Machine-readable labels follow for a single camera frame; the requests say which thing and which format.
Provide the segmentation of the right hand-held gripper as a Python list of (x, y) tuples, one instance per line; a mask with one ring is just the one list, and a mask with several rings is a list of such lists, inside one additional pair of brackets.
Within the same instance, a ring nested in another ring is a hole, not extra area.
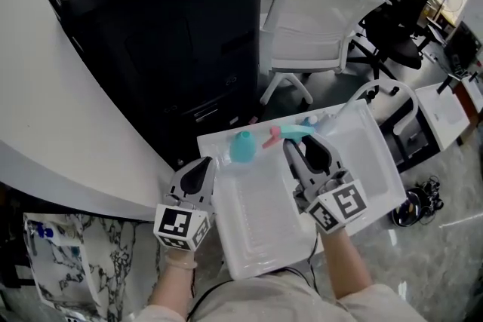
[(283, 141), (283, 152), (293, 177), (299, 182), (294, 200), (301, 213), (307, 213), (323, 234), (345, 228), (368, 210), (368, 199), (359, 179), (344, 169), (335, 146), (318, 133), (305, 136), (305, 158), (313, 173), (330, 177), (307, 187), (307, 169), (299, 146)]

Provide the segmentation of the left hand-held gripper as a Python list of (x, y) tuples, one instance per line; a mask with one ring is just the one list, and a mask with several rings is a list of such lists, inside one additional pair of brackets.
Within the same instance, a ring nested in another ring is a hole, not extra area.
[(171, 180), (165, 201), (158, 204), (153, 234), (167, 248), (197, 250), (211, 229), (211, 202), (217, 162), (209, 156), (191, 161)]

